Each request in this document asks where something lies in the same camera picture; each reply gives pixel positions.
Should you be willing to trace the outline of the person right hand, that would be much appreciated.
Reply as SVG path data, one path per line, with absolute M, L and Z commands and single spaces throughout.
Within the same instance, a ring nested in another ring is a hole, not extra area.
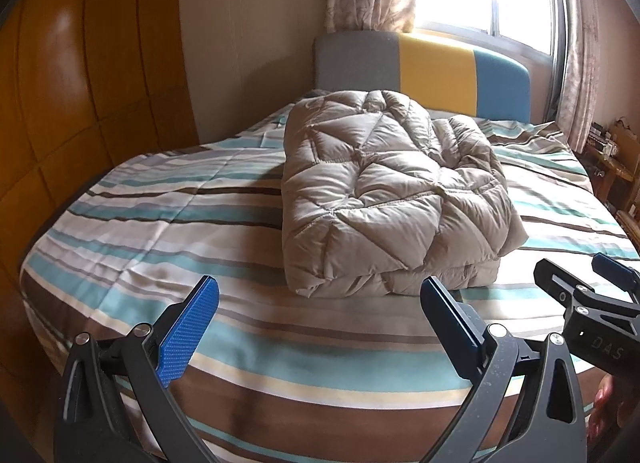
M 612 425 L 623 426 L 625 420 L 622 409 L 625 398 L 625 388 L 618 385 L 614 376 L 605 374 L 593 398 L 593 408 L 587 421 L 588 443 L 594 443 Z

